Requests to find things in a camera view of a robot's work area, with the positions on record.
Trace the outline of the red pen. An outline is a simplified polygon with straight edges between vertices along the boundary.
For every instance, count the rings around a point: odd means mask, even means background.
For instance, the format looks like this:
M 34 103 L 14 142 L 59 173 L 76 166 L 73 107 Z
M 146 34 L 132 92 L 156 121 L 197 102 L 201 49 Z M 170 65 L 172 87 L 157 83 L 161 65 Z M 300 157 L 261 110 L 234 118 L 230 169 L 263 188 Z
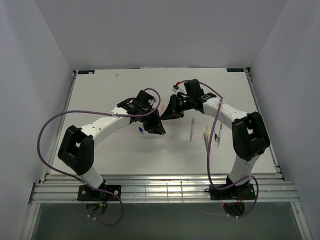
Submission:
M 165 110 L 165 106 L 164 106 L 164 103 L 162 103 L 161 104 L 161 114 L 163 114 L 164 110 Z

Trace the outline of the grey silver pen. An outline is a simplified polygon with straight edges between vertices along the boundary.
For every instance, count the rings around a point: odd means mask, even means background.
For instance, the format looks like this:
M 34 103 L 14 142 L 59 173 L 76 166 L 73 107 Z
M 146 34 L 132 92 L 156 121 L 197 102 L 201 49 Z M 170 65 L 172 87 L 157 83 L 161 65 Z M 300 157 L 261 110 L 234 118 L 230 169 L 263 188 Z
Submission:
M 194 124 L 195 124 L 195 118 L 193 117 L 191 120 L 191 126 L 190 126 L 190 135 L 189 135 L 189 142 L 192 142 L 193 139 L 193 132 L 194 132 Z

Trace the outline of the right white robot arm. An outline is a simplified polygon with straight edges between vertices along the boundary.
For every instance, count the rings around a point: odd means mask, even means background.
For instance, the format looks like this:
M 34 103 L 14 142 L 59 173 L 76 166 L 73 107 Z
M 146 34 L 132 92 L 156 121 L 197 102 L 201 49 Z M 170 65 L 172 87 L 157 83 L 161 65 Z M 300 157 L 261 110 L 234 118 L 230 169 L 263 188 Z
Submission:
M 223 102 L 223 97 L 215 90 L 205 93 L 204 83 L 198 79 L 183 80 L 185 92 L 179 90 L 180 82 L 174 85 L 175 93 L 170 96 L 167 108 L 161 115 L 161 120 L 182 118 L 188 110 L 198 111 L 214 118 L 231 130 L 232 146 L 235 160 L 231 172 L 226 177 L 226 183 L 217 186 L 210 185 L 212 194 L 228 196 L 237 199 L 249 187 L 252 170 L 256 161 L 271 142 L 261 114 L 257 111 L 247 113 Z

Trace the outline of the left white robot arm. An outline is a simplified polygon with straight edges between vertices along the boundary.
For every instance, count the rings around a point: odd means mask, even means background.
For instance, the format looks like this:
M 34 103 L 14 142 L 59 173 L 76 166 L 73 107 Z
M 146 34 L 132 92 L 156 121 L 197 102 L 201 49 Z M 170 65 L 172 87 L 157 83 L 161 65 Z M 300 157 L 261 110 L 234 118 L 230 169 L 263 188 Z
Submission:
M 106 195 L 105 180 L 94 167 L 95 147 L 105 138 L 132 123 L 140 122 L 149 134 L 166 133 L 159 111 L 153 107 L 156 98 L 145 90 L 127 98 L 111 112 L 87 125 L 71 125 L 65 131 L 57 157 L 87 185 L 88 193 L 100 200 Z

